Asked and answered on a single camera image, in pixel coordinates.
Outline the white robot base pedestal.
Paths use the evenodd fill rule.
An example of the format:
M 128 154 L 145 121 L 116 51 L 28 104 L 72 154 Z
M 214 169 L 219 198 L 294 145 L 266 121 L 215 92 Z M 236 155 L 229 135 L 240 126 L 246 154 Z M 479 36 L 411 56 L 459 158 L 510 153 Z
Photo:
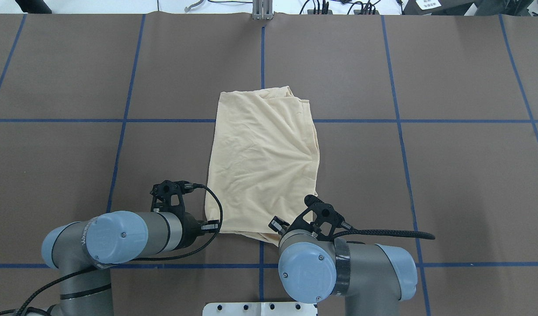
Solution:
M 203 316 L 317 316 L 317 305 L 301 302 L 213 302 Z

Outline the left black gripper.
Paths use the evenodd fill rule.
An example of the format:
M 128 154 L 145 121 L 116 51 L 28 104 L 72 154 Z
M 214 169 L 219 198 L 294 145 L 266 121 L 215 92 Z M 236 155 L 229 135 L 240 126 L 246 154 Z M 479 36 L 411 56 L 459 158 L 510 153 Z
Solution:
M 186 212 L 183 195 L 194 189 L 194 184 L 184 180 L 165 180 L 152 186 L 151 212 L 158 212 L 168 226 L 168 237 L 163 251 L 188 248 L 201 236 L 201 232 L 220 231 L 220 220 L 199 223 L 192 214 Z

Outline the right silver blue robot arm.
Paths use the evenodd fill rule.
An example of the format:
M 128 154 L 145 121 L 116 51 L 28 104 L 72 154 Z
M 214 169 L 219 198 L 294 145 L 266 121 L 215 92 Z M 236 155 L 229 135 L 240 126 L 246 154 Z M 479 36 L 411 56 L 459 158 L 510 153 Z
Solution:
M 399 304 L 417 292 L 418 270 L 403 248 L 345 240 L 345 236 L 417 238 L 403 230 L 357 230 L 331 204 L 314 195 L 289 223 L 278 216 L 268 226 L 280 236 L 278 273 L 293 300 L 317 305 L 344 298 L 347 316 L 398 316 Z

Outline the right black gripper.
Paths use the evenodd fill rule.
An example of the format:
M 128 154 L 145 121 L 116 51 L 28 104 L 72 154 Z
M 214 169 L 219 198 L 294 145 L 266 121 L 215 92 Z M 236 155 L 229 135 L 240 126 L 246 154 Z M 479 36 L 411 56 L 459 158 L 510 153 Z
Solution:
M 279 216 L 274 216 L 268 224 L 269 228 L 279 235 L 285 235 L 293 230 L 304 230 L 314 234 L 319 241 L 334 240 L 335 230 L 339 228 L 345 231 L 353 230 L 353 226 L 348 224 L 331 204 L 311 194 L 305 196 L 303 202 L 307 208 L 293 220 L 292 224 Z

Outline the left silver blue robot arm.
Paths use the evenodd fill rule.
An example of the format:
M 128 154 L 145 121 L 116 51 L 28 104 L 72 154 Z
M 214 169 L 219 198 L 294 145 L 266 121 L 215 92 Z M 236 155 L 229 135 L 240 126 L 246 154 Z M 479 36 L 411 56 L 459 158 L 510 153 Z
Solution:
M 161 261 L 159 254 L 190 247 L 206 234 L 214 239 L 223 216 L 198 220 L 186 211 L 183 196 L 206 190 L 204 184 L 165 180 L 151 189 L 148 212 L 108 212 L 55 228 L 44 238 L 41 256 L 60 278 L 44 286 L 60 286 L 60 301 L 46 309 L 26 302 L 18 316 L 112 316 L 110 268 L 132 261 Z

